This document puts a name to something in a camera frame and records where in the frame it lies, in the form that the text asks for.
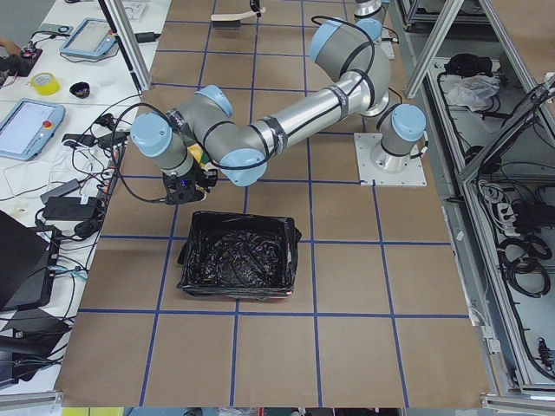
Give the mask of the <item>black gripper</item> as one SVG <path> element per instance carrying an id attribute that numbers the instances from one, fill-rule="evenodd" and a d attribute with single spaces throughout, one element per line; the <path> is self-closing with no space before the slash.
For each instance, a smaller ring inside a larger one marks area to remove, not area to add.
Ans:
<path id="1" fill-rule="evenodd" d="M 162 174 L 166 189 L 165 203 L 167 205 L 183 205 L 198 202 L 217 184 L 218 171 L 216 169 L 202 169 L 193 166 L 187 173 L 178 176 L 173 173 Z"/>

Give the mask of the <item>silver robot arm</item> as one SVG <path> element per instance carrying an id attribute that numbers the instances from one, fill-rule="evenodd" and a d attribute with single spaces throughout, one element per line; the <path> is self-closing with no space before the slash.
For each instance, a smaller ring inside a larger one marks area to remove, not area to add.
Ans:
<path id="1" fill-rule="evenodd" d="M 389 0 L 375 0 L 375 1 L 315 1 L 315 3 L 336 3 L 343 6 L 352 5 L 354 7 L 352 15 L 356 21 L 364 18 L 373 18 L 380 23 L 384 23 L 388 14 Z"/>
<path id="2" fill-rule="evenodd" d="M 135 119 L 131 139 L 161 170 L 166 204 L 202 200 L 220 173 L 236 186 L 252 185 L 271 158 L 352 114 L 376 120 L 382 138 L 371 156 L 380 170 L 410 160 L 426 118 L 414 105 L 389 100 L 391 65 L 377 43 L 382 24 L 370 17 L 322 21 L 310 58 L 332 83 L 318 92 L 245 127 L 232 121 L 232 105 L 214 85 L 164 114 L 152 110 Z"/>

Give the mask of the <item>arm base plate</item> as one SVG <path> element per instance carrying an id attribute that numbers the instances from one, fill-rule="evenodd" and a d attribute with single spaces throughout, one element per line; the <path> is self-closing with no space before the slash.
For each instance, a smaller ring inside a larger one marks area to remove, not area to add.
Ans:
<path id="1" fill-rule="evenodd" d="M 366 186 L 426 187 L 423 164 L 417 157 L 420 149 L 413 145 L 411 153 L 393 156 L 382 149 L 380 133 L 355 133 L 356 163 L 359 182 Z"/>

